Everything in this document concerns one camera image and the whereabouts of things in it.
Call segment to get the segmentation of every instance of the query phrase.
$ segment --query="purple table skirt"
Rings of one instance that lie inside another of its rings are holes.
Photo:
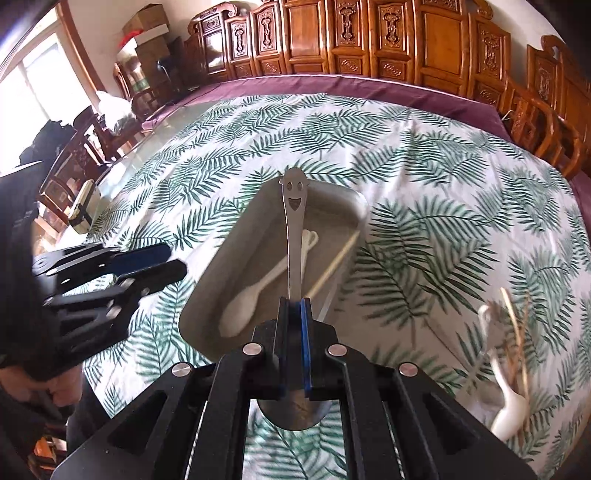
[[[187,98],[159,111],[144,122],[145,130],[154,129],[180,106],[214,102],[245,95],[328,93],[411,106],[426,112],[458,120],[472,127],[511,141],[496,109],[491,105],[438,92],[424,87],[389,80],[367,79],[345,75],[300,74],[257,77],[207,85]]]

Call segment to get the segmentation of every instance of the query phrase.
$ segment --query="carved wooden panel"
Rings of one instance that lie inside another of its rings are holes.
[[[324,0],[281,2],[283,45],[288,72],[329,72],[326,10]]]
[[[237,79],[255,76],[249,18],[228,18],[225,24],[228,78]]]
[[[351,75],[361,75],[361,59],[356,57],[336,57],[337,71]]]
[[[414,83],[412,0],[368,0],[371,76]]]
[[[393,80],[404,81],[406,79],[407,64],[399,60],[379,60],[379,76]]]
[[[264,60],[261,62],[261,69],[263,75],[278,75],[281,73],[279,60]]]
[[[528,45],[528,89],[552,106],[591,148],[591,95],[568,47],[554,35],[541,38],[543,50]]]
[[[465,0],[414,0],[415,84],[465,96],[469,33]]]
[[[331,73],[369,75],[367,3],[327,0],[328,59]]]
[[[511,67],[511,35],[470,13],[470,72],[466,96],[498,106]]]
[[[527,45],[527,88],[556,108],[558,95],[558,62],[545,52]]]
[[[252,44],[257,75],[287,73],[281,48],[279,2],[267,2],[251,12]]]
[[[459,0],[421,0],[423,5],[432,5],[434,7],[444,8],[451,12],[460,13]]]
[[[195,60],[195,71],[203,82],[228,79],[228,41],[224,21],[233,18],[238,7],[229,2],[217,4],[195,15],[187,29],[187,57]]]

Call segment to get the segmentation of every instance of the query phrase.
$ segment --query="wooden furniture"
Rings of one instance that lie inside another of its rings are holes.
[[[82,110],[81,113],[74,119],[72,125],[77,132],[86,133],[91,128],[99,141],[100,149],[103,152],[105,161],[117,160],[121,157],[118,150],[125,144],[129,144],[133,147],[137,140],[135,136],[142,134],[142,121],[138,119],[132,125],[125,127],[120,135],[113,135],[108,129],[104,128],[100,122],[98,116],[94,113],[91,106]]]
[[[86,131],[77,131],[58,155],[39,188],[39,202],[68,225],[66,208],[72,207],[77,195],[67,184],[68,180],[74,179],[76,188],[79,189],[86,180],[96,180],[103,165]]]
[[[244,15],[225,2],[189,22],[186,57],[204,83],[352,74],[513,110],[514,140],[574,175],[591,145],[589,82],[567,47],[545,35],[543,50],[528,47],[530,91],[521,94],[509,79],[511,34],[492,18],[486,0],[264,0]]]

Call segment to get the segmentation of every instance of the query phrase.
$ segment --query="wooden cabinet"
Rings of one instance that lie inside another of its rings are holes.
[[[371,76],[414,82],[412,0],[367,0]]]
[[[281,22],[288,73],[328,73],[324,0],[282,2]]]
[[[369,76],[366,1],[327,0],[326,9],[330,72]]]
[[[248,17],[232,17],[225,21],[228,78],[255,77],[252,61],[251,25]]]
[[[414,83],[466,96],[470,42],[461,0],[414,0]]]
[[[511,35],[472,13],[469,24],[470,75],[466,96],[498,107],[511,64]]]
[[[279,2],[269,2],[253,10],[252,44],[256,74],[278,75],[287,73],[285,57],[281,48],[281,9]]]
[[[237,13],[236,5],[224,2],[195,15],[189,22],[190,37],[185,45],[187,50],[194,52],[189,59],[206,83],[228,80],[225,19],[235,17]]]

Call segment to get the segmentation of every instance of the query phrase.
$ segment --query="chopstick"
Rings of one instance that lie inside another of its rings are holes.
[[[349,240],[347,240],[347,243],[344,244],[340,252],[336,255],[336,257],[333,258],[333,261],[326,268],[326,270],[320,276],[320,278],[316,280],[316,283],[314,283],[312,288],[308,291],[306,295],[304,295],[304,297],[307,297],[310,300],[312,300],[318,294],[322,287],[324,287],[326,281],[332,276],[333,273],[335,273],[336,269],[339,268],[340,263],[343,261],[347,253],[349,253],[349,250],[351,250],[353,246],[356,244],[358,238],[359,232],[355,232],[353,235],[351,235]]]
[[[517,364],[521,361],[521,381],[523,382],[523,389],[524,389],[524,397],[527,400],[527,403],[530,403],[530,389],[529,389],[529,381],[527,376],[527,365],[525,363],[525,356],[523,354],[523,343],[524,338],[522,334],[525,334],[525,325],[527,324],[527,315],[529,312],[529,299],[526,298],[526,304],[524,309],[524,318],[522,319],[523,328],[519,328],[519,323],[517,321],[517,316],[515,315],[515,309],[513,308],[513,304],[511,303],[511,298],[509,296],[509,292],[505,288],[501,288],[501,295],[503,297],[503,301],[505,302],[505,306],[507,307],[507,311],[509,312],[509,318],[511,318],[511,323],[513,324],[513,330],[515,332],[515,342],[517,343]],[[525,420],[525,427],[529,426],[529,417]]]

